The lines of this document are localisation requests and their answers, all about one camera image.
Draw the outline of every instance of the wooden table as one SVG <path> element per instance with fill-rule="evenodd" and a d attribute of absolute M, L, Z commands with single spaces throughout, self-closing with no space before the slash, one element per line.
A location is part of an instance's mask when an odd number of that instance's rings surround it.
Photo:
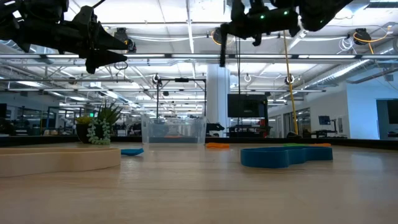
<path fill-rule="evenodd" d="M 333 162 L 243 167 L 239 150 L 259 146 L 212 151 L 161 144 L 123 157 L 120 167 L 3 178 L 0 223 L 397 222 L 395 151 L 335 146 Z"/>

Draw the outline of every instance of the transparent container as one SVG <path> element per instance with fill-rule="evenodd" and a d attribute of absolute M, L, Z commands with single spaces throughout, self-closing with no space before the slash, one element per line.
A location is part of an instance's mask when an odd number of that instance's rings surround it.
<path fill-rule="evenodd" d="M 206 118 L 148 118 L 142 116 L 142 142 L 204 144 Z"/>

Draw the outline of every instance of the white column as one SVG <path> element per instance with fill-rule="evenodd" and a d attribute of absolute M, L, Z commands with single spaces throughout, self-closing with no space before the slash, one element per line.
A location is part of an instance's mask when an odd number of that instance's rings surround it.
<path fill-rule="evenodd" d="M 227 115 L 230 75 L 228 69 L 220 68 L 218 64 L 207 65 L 206 118 L 208 123 L 220 123 L 225 128 L 224 131 L 218 133 L 220 137 L 226 137 L 223 133 L 227 131 L 230 124 Z"/>

